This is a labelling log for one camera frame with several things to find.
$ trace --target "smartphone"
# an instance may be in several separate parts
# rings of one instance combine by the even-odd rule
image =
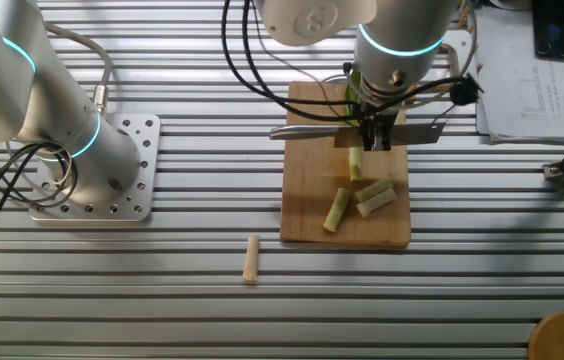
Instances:
[[[533,0],[535,54],[564,59],[564,0]]]

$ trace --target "knife handle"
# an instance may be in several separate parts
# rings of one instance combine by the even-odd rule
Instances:
[[[271,130],[271,140],[302,140],[335,136],[340,130],[338,125],[293,125]]]

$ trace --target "robotic arm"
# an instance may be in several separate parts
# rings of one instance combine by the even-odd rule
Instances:
[[[363,89],[384,100],[427,73],[456,11],[456,0],[258,0],[271,36],[314,44],[358,25],[355,63]]]

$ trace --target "slotted aluminum surface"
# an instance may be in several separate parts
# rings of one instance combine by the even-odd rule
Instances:
[[[282,242],[284,148],[267,132],[285,114],[228,71],[221,5],[40,3],[47,20],[111,52],[109,112],[161,118],[157,192],[149,227],[57,230],[8,204],[0,359],[526,358],[536,322],[564,310],[564,194],[540,170],[564,147],[491,146],[474,110],[458,108],[438,144],[409,148],[408,249]],[[239,17],[232,11],[233,49]],[[308,51],[265,42],[319,77],[352,58],[350,31]],[[90,93],[101,61],[52,43]],[[275,91],[302,79],[253,47]],[[447,71],[440,56],[428,78]],[[257,286],[241,277],[252,234],[263,238]]]

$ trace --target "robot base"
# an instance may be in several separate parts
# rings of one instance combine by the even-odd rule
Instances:
[[[57,226],[75,225],[76,222],[110,224],[111,222],[142,221],[151,213],[160,138],[160,119],[155,115],[107,114],[107,121],[127,132],[140,151],[140,171],[134,184],[117,198],[107,202],[78,204],[68,200],[56,208],[31,207],[29,213],[34,220]],[[38,187],[49,187],[49,174],[46,166],[40,166],[35,180]],[[48,195],[49,193],[43,192],[40,188],[33,190],[33,197]]]

